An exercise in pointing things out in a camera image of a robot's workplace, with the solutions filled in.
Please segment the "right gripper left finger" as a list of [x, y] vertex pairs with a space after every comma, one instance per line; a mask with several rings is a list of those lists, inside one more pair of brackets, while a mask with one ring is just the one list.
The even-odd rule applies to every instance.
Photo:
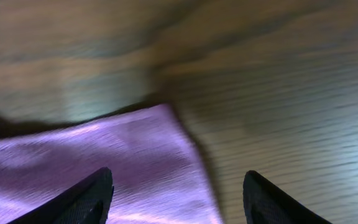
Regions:
[[9, 224], [106, 224], [113, 193], [111, 170], [103, 167]]

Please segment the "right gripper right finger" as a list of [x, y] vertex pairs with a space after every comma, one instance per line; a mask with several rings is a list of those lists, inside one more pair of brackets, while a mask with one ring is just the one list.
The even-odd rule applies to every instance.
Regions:
[[254, 170], [244, 177], [243, 204], [247, 224], [331, 224]]

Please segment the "purple microfiber cloth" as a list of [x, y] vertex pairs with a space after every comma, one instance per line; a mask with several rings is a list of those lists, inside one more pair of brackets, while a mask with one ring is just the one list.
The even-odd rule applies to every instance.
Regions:
[[165, 105], [0, 139], [0, 223], [96, 170], [112, 172], [109, 223], [221, 223], [194, 142]]

